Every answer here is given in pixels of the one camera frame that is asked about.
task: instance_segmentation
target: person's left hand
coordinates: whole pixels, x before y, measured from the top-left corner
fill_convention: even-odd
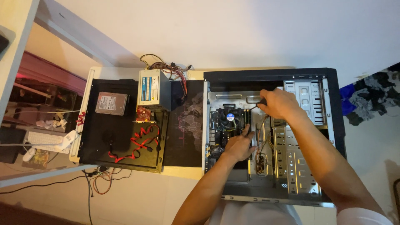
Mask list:
[[[237,162],[243,161],[250,156],[251,153],[255,151],[256,146],[250,147],[251,140],[255,132],[249,132],[250,124],[246,124],[241,135],[231,137],[225,146],[225,151],[223,155],[229,155]]]

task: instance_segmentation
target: desk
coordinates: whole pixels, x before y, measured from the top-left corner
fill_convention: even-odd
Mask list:
[[[117,67],[92,67],[89,71],[88,80],[86,83],[85,93],[83,95],[81,112],[86,112],[88,99],[93,79],[106,79],[106,80],[120,80],[120,79],[134,79],[139,80],[139,71],[142,68],[117,68]],[[190,70],[186,74],[187,80],[203,80],[203,71]],[[83,125],[76,127],[77,132],[83,130]],[[70,151],[70,160],[72,162],[79,162],[78,149],[80,145],[80,136],[73,142]],[[201,167],[172,167],[163,166],[162,175],[190,178],[199,180],[202,177]]]

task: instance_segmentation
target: motherboard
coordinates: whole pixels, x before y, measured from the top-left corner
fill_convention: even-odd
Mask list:
[[[249,109],[236,108],[235,104],[224,104],[223,108],[210,109],[210,168],[224,152],[229,138],[240,135],[246,124],[251,124],[251,113]],[[247,168],[247,159],[238,162],[234,166],[234,169]]]

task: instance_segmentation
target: white sleeve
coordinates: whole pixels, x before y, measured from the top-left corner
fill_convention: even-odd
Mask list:
[[[393,225],[384,215],[363,208],[343,209],[337,216],[338,225]]]

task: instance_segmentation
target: pink curtain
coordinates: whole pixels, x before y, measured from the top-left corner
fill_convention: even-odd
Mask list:
[[[86,80],[27,51],[22,56],[18,78],[30,78],[72,90],[83,96]]]

